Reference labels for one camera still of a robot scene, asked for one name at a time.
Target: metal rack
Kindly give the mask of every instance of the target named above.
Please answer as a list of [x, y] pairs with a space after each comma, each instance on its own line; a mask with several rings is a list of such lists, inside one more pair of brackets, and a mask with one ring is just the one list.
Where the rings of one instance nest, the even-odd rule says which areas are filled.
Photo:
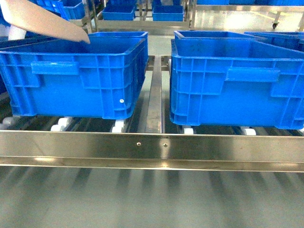
[[304, 6], [258, 6], [258, 5], [197, 5], [197, 0], [183, 0], [183, 6], [185, 9], [185, 16], [183, 22], [167, 22], [167, 21], [145, 21], [147, 13], [151, 11], [151, 6], [148, 4], [148, 0], [140, 1], [138, 4], [140, 21], [104, 21], [101, 16], [101, 5], [96, 14], [96, 11], [89, 12], [88, 0], [83, 0], [85, 6], [85, 17], [82, 20], [71, 20], [78, 26], [84, 26], [87, 24], [87, 30], [89, 33], [93, 32], [91, 20], [94, 18], [96, 24], [96, 30], [102, 29], [142, 29], [142, 28], [167, 28], [174, 27], [177, 29], [195, 29], [195, 17], [198, 11], [254, 11], [254, 12], [270, 12], [276, 11], [276, 17], [273, 21], [273, 29], [278, 25], [278, 20], [281, 12], [302, 12], [303, 16], [299, 22], [299, 31], [304, 30]]
[[[150, 96], [141, 94], [126, 133], [109, 133], [111, 120], [73, 118], [65, 132], [51, 132], [59, 117], [22, 117], [0, 131], [0, 165], [304, 172], [300, 131], [254, 128], [257, 136], [246, 136], [239, 127], [200, 126], [193, 135], [181, 134], [162, 94], [169, 69], [169, 56], [150, 56]], [[2, 107], [9, 109], [8, 98]], [[9, 115], [1, 113], [0, 120]]]

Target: crate rim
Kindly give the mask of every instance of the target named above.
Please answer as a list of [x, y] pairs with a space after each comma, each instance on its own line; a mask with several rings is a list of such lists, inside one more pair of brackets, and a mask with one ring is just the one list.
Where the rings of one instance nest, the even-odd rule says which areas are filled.
[[289, 49], [289, 48], [285, 48], [285, 47], [279, 47], [279, 46], [274, 46], [271, 44], [265, 44], [263, 42], [258, 42], [258, 41], [252, 41], [252, 40], [248, 40], [249, 42], [257, 42], [263, 45], [268, 45], [268, 46], [273, 46], [273, 47], [277, 47], [277, 48], [282, 48], [282, 49], [287, 49], [289, 51], [295, 51], [295, 52], [300, 52], [301, 54], [303, 54], [303, 58], [248, 58], [248, 57], [201, 57], [201, 56], [180, 56], [178, 54], [177, 51], [177, 47], [176, 47], [176, 43], [175, 43], [175, 39], [171, 40], [171, 46], [172, 46], [172, 57], [177, 57], [177, 58], [190, 58], [190, 59], [221, 59], [221, 60], [242, 60], [242, 61], [252, 61], [253, 59], [258, 59], [259, 61], [297, 61], [297, 62], [301, 62], [304, 61], [304, 52], [302, 51], [297, 51], [297, 50], [293, 50], [293, 49]]
[[[115, 37], [91, 37], [91, 38], [115, 38]], [[54, 40], [48, 40], [48, 41], [40, 42], [40, 43], [47, 43], [47, 42], [50, 42], [50, 41], [54, 41]], [[111, 54], [111, 53], [56, 53], [56, 52], [55, 53], [49, 53], [49, 52], [2, 51], [3, 49], [7, 49], [7, 48], [11, 48], [11, 47], [0, 48], [0, 53], [1, 54], [19, 54], [19, 55], [28, 55], [30, 53], [30, 54], [35, 54], [35, 55], [46, 55], [46, 56], [53, 56], [53, 55], [57, 55], [57, 56], [69, 55], [70, 56], [71, 54], [73, 54], [73, 56], [92, 56], [92, 55], [93, 56], [122, 56], [122, 55], [124, 56], [124, 55], [130, 54], [134, 49], [136, 49], [144, 41], [145, 41], [145, 38], [140, 38], [140, 40], [137, 42], [136, 45], [130, 47], [125, 52], [123, 52], [123, 53], [113, 53], [113, 54]], [[34, 45], [34, 44], [20, 45], [20, 47], [27, 46], [27, 45]]]
[[242, 37], [238, 37], [238, 38], [230, 38], [230, 37], [185, 37], [183, 34], [181, 34], [180, 32], [228, 32], [228, 33], [234, 33], [234, 34], [238, 34], [238, 35], [244, 35], [244, 36], [249, 36], [247, 38], [252, 38], [252, 39], [256, 39], [257, 37], [261, 40], [267, 40], [267, 38], [265, 37], [259, 37], [259, 36], [255, 36], [255, 35], [250, 35], [250, 34], [245, 34], [245, 33], [238, 33], [238, 32], [230, 32], [230, 31], [210, 31], [210, 30], [176, 30], [173, 31], [174, 35], [176, 35], [179, 39], [205, 39], [205, 38], [212, 38], [212, 39], [246, 39], [246, 37], [242, 38]]

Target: white roller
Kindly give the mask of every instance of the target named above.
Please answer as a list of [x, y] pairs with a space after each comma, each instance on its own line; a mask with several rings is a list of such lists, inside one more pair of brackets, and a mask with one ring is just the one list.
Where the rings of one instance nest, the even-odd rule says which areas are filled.
[[9, 30], [9, 40], [24, 39], [26, 30], [11, 26]]
[[2, 123], [0, 123], [0, 130], [6, 130], [6, 129], [7, 129], [7, 126], [4, 125], [4, 124], [2, 124]]
[[124, 120], [115, 120], [115, 127], [124, 128]]
[[185, 127], [185, 128], [183, 128], [183, 133], [184, 134], [194, 134], [194, 131], [193, 131], [193, 128]]
[[114, 126], [112, 128], [112, 133], [122, 133], [123, 132], [123, 128], [122, 127], [116, 127]]
[[257, 135], [256, 131], [252, 128], [242, 129], [244, 135]]
[[300, 132], [304, 133], [304, 127], [302, 129], [299, 130]]
[[64, 126], [60, 126], [56, 124], [51, 127], [51, 132], [62, 132], [64, 129], [65, 129]]
[[67, 127], [67, 126], [69, 126], [71, 124], [72, 120], [73, 120], [72, 117], [60, 118], [58, 120], [58, 125]]
[[12, 126], [12, 125], [15, 125], [15, 124], [16, 124], [16, 122], [17, 122], [18, 119], [19, 119], [19, 118], [12, 117], [12, 116], [10, 116], [10, 117], [5, 117], [5, 118], [3, 119], [3, 121], [2, 121], [2, 123], [3, 123], [4, 125], [6, 125], [6, 126]]

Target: metal shelf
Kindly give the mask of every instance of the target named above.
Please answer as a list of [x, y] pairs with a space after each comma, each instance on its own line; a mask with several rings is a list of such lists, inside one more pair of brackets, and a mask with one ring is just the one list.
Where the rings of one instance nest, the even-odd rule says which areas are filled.
[[304, 6], [197, 5], [198, 11], [304, 12]]
[[304, 172], [304, 137], [298, 131], [256, 128], [258, 136], [245, 136], [229, 126], [201, 126], [195, 135], [178, 134], [162, 95], [168, 65], [169, 56], [150, 57], [148, 105], [141, 96], [128, 133], [109, 133], [114, 121], [92, 118], [74, 119], [71, 132], [50, 132], [50, 122], [59, 117], [24, 117], [12, 130], [0, 131], [0, 165]]

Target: plastic crate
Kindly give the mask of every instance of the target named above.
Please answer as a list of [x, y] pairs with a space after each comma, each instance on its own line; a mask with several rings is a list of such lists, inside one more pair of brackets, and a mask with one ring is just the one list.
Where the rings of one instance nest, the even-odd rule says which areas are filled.
[[110, 0], [111, 5], [136, 5], [136, 0]]
[[144, 58], [148, 62], [148, 32], [96, 32], [89, 34], [89, 37], [137, 37], [145, 39]]
[[66, 20], [82, 19], [85, 16], [81, 0], [37, 0], [37, 3], [46, 10], [59, 13]]
[[3, 17], [1, 7], [0, 7], [0, 25], [10, 26], [10, 24]]
[[63, 4], [66, 3], [65, 1], [57, 1], [57, 0], [37, 0], [37, 4], [39, 6], [41, 6], [42, 8], [49, 10], [51, 12], [55, 12], [60, 14], [60, 16], [65, 19], [65, 20], [69, 20], [71, 19], [65, 9]]
[[254, 5], [255, 0], [229, 0], [230, 5]]
[[[53, 40], [53, 39], [55, 38], [46, 37], [46, 36], [37, 36], [34, 38], [19, 39], [19, 40], [10, 40], [10, 41], [3, 40], [0, 41], [0, 48], [8, 48], [8, 47], [20, 46], [25, 44], [32, 44], [32, 43], [42, 42], [46, 40]], [[0, 94], [4, 92], [6, 92], [6, 88], [2, 80], [2, 76], [0, 74]]]
[[135, 10], [133, 5], [107, 5], [103, 10], [103, 17], [104, 20], [134, 20]]
[[236, 38], [236, 39], [253, 39], [257, 41], [266, 41], [264, 37], [257, 37], [249, 34], [240, 34], [236, 32], [223, 32], [223, 31], [174, 31], [176, 39], [189, 39], [189, 38]]
[[302, 32], [245, 32], [245, 34], [264, 37], [265, 43], [294, 50], [299, 50], [299, 41], [304, 38]]
[[13, 114], [126, 119], [144, 81], [144, 39], [91, 37], [0, 49]]
[[270, 6], [303, 6], [304, 0], [269, 0]]
[[303, 128], [304, 53], [240, 39], [171, 43], [175, 124]]
[[184, 9], [182, 6], [154, 6], [153, 21], [183, 21]]
[[198, 0], [198, 5], [229, 5], [229, 0]]
[[255, 0], [255, 5], [267, 6], [268, 2], [269, 2], [268, 0]]

